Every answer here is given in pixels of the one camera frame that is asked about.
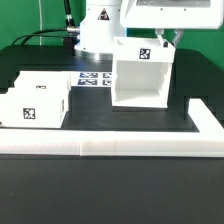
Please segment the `black table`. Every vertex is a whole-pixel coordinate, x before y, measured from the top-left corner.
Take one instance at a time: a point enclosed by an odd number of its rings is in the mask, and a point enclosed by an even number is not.
[[[175,60],[171,107],[163,114],[167,124],[161,122],[157,128],[134,122],[134,130],[197,131],[186,115],[190,97],[201,97],[223,122],[223,72],[195,51],[178,50]],[[8,47],[0,52],[0,65],[2,93],[13,86],[20,70],[111,70],[110,62],[83,60],[61,47]],[[92,94],[88,91],[92,90],[77,93]],[[156,114],[155,111],[111,113]],[[102,126],[101,122],[78,126],[76,121],[73,125],[68,122],[70,116],[67,115],[63,129],[111,128],[109,123]],[[120,115],[116,116],[115,120],[120,119]],[[111,129],[130,130],[130,127]],[[0,159],[1,223],[224,222],[222,158],[1,155]]]

